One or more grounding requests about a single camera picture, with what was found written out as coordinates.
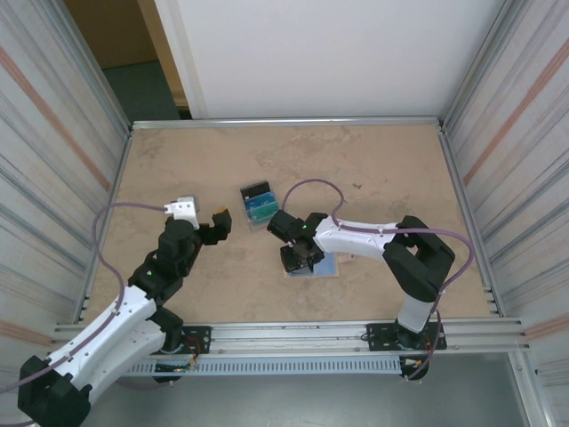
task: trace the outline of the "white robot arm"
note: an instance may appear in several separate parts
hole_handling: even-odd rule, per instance
[[[181,288],[201,247],[228,237],[231,217],[223,208],[213,215],[213,227],[199,224],[192,197],[180,197],[164,208],[172,216],[158,239],[158,248],[147,255],[128,279],[128,286],[121,289],[120,307],[114,300],[48,359],[34,356],[21,367],[20,379],[53,367],[20,386],[18,393],[20,410],[43,427],[80,425],[102,392],[138,360],[180,346],[183,321],[164,303]]]
[[[429,321],[439,289],[453,265],[454,252],[434,234],[384,234],[383,230],[426,229],[418,218],[401,222],[365,224],[335,222],[326,213],[311,213],[306,221],[280,210],[267,230],[284,241],[281,260],[287,272],[309,267],[324,253],[348,253],[384,260],[405,291],[397,316],[398,341],[402,348],[417,348]],[[416,247],[412,254],[408,248]]]

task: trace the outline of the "beige tabletop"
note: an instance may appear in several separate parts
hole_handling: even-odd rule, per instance
[[[227,241],[205,246],[183,288],[166,304],[186,322],[385,319],[397,315],[403,291],[383,262],[357,257],[340,264],[336,278],[285,278],[282,243],[247,226],[239,188],[267,180],[280,200],[297,181],[326,178],[344,192],[339,217],[357,222],[398,222],[418,216],[432,228],[466,235],[435,127],[318,126],[136,131],[117,201],[163,205],[199,198],[198,219],[208,222],[229,208]],[[287,211],[305,217],[330,213],[333,189],[308,184],[292,195]],[[117,208],[104,255],[127,279],[154,250],[165,215]],[[445,239],[456,253],[467,248]],[[116,296],[116,280],[99,268],[85,320]],[[489,316],[476,266],[441,301],[444,317]]]

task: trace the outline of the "purple cable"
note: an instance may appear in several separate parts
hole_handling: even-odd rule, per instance
[[[152,205],[144,205],[142,203],[131,203],[131,202],[118,202],[118,203],[111,203],[109,205],[106,205],[104,207],[102,207],[96,214],[95,214],[95,218],[92,220],[92,226],[91,226],[91,239],[92,242],[94,243],[95,246],[95,253],[97,254],[97,258],[99,258],[99,262],[104,265],[105,267],[107,267],[116,277],[117,281],[118,281],[118,299],[116,300],[116,304],[115,304],[115,308],[119,309],[121,304],[123,303],[123,299],[124,299],[124,282],[123,282],[123,278],[121,276],[121,273],[118,272],[118,270],[113,267],[112,265],[110,265],[107,260],[105,260],[105,258],[103,257],[102,253],[100,252],[100,247],[99,247],[99,240],[97,239],[97,223],[99,222],[99,218],[109,209],[112,209],[114,207],[139,207],[142,209],[148,209],[151,211],[158,211],[158,212],[164,212],[164,208],[160,207],[160,206],[152,206]],[[113,318],[115,317],[114,313],[111,313],[108,315],[108,317],[105,319],[105,321],[97,328],[93,331],[92,334],[90,334],[87,338],[85,338],[83,341],[81,341],[72,351],[69,352],[69,355],[73,356],[74,354],[77,354],[85,345],[87,345],[89,342],[91,342],[98,334],[100,334],[107,326],[108,324],[113,320]],[[18,387],[21,387],[22,385],[26,385],[28,383],[31,383],[32,381],[34,381],[35,379],[39,378],[42,375],[47,374],[48,372],[52,371],[53,369],[55,369],[56,367],[60,366],[61,364],[63,364],[66,360],[68,360],[67,357],[63,357],[59,360],[57,360],[56,362],[53,362],[51,365],[49,365],[48,367],[45,367],[44,369],[42,369],[41,371],[37,371],[35,374],[32,374],[30,376],[27,376],[26,378],[17,381],[16,383],[13,384],[9,384],[9,385],[5,385],[4,387],[0,388],[0,395],[4,394],[10,390],[16,389]],[[28,422],[24,423],[24,424],[0,424],[0,427],[14,427],[14,426],[19,426],[19,425],[30,425]]]
[[[407,380],[413,379],[420,371],[422,371],[427,366],[427,364],[430,362],[431,357],[433,356],[433,353],[435,352],[435,348],[437,347],[437,344],[438,344],[438,334],[440,333],[441,327],[442,327],[441,315],[437,310],[437,306],[441,300],[441,295],[443,294],[443,291],[454,280],[459,278],[468,269],[468,267],[470,267],[470,264],[474,261],[474,246],[472,245],[472,242],[470,242],[470,240],[468,240],[467,238],[465,238],[461,234],[455,233],[455,232],[449,231],[449,230],[437,230],[437,229],[384,229],[384,230],[377,230],[377,229],[365,229],[365,228],[360,228],[360,227],[351,227],[348,225],[342,225],[340,223],[340,221],[338,221],[338,219],[336,218],[336,214],[338,213],[340,208],[346,202],[344,194],[341,192],[341,189],[336,184],[333,184],[332,182],[329,182],[328,180],[323,180],[321,178],[311,178],[309,180],[300,181],[300,182],[297,182],[296,184],[294,184],[291,187],[291,189],[289,189],[286,192],[286,194],[284,195],[283,206],[281,207],[281,209],[283,209],[283,210],[285,209],[285,205],[286,205],[286,202],[288,201],[288,197],[291,196],[291,193],[295,189],[297,189],[297,188],[299,188],[299,186],[307,184],[309,182],[322,182],[323,184],[329,185],[330,187],[332,187],[333,189],[336,190],[336,192],[340,196],[340,203],[338,203],[338,205],[336,205],[333,208],[330,216],[332,217],[333,223],[336,224],[339,228],[341,228],[343,230],[355,231],[355,232],[360,232],[360,233],[372,233],[372,234],[411,234],[411,233],[415,233],[415,234],[417,234],[417,233],[441,234],[443,236],[448,236],[450,238],[456,238],[456,239],[460,240],[462,243],[464,243],[469,248],[469,258],[466,260],[466,262],[462,265],[462,267],[456,273],[454,273],[452,276],[450,276],[443,283],[443,285],[441,286],[441,288],[438,291],[437,298],[436,298],[435,302],[433,303],[433,308],[430,311],[431,314],[433,314],[433,313],[437,314],[437,337],[435,338],[435,342],[433,343],[433,346],[431,347],[431,350],[430,350],[429,354],[427,355],[427,358],[425,359],[425,361],[419,366],[419,368],[415,372],[413,372],[411,375],[409,375],[407,377]]]

